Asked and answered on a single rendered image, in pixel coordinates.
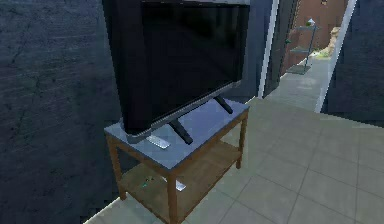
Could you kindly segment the small grey flat object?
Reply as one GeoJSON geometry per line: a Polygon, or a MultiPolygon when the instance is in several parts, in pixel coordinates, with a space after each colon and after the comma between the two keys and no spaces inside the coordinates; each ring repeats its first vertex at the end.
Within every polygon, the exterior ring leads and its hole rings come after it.
{"type": "Polygon", "coordinates": [[[186,185],[184,185],[183,183],[179,182],[178,180],[176,180],[176,189],[178,191],[183,191],[184,189],[186,188],[186,185]]]}

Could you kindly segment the wooden grey-topped tv stand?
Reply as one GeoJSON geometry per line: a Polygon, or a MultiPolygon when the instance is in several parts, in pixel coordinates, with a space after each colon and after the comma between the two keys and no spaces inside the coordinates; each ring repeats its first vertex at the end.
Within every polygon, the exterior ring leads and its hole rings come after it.
{"type": "Polygon", "coordinates": [[[179,119],[191,144],[168,125],[154,130],[170,143],[166,149],[147,140],[129,143],[120,122],[106,127],[119,197],[132,196],[165,224],[181,224],[232,166],[241,167],[249,106],[227,104],[232,113],[210,100],[179,119]]]}

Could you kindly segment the black television set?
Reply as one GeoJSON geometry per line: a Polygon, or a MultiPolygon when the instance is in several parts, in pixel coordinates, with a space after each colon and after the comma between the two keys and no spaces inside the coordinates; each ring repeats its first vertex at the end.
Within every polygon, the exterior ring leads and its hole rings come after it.
{"type": "Polygon", "coordinates": [[[240,0],[101,0],[123,133],[138,143],[238,86],[250,6],[240,0]]]}

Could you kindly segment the grey remote control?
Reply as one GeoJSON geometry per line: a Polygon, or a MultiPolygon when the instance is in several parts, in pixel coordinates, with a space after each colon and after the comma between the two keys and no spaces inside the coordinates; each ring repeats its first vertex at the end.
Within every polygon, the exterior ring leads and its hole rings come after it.
{"type": "Polygon", "coordinates": [[[166,149],[167,147],[170,146],[170,143],[169,143],[169,142],[167,142],[166,140],[161,139],[161,138],[159,138],[159,137],[157,137],[157,136],[154,136],[154,135],[150,135],[150,136],[148,136],[148,137],[147,137],[147,140],[148,140],[149,142],[151,142],[152,144],[154,144],[154,145],[160,147],[161,149],[166,149]]]}

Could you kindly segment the dark open room door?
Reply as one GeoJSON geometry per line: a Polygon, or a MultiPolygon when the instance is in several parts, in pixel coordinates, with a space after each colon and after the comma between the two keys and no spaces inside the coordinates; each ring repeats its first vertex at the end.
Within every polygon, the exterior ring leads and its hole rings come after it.
{"type": "Polygon", "coordinates": [[[279,86],[280,73],[298,0],[279,0],[263,97],[279,86]]]}

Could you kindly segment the grey metal shelf stand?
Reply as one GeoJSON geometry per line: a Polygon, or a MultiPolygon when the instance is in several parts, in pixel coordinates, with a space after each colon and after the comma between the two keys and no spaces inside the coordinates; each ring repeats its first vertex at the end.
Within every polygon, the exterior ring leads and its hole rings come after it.
{"type": "Polygon", "coordinates": [[[302,31],[310,31],[311,39],[308,47],[303,47],[298,45],[295,48],[290,50],[291,53],[305,54],[306,57],[304,59],[304,63],[298,63],[295,65],[292,65],[290,68],[287,69],[287,73],[305,75],[306,72],[311,68],[311,66],[308,64],[308,60],[312,53],[313,40],[315,37],[315,33],[318,29],[319,27],[316,24],[314,26],[305,25],[305,26],[297,26],[294,28],[294,31],[298,34],[300,34],[302,31]]]}

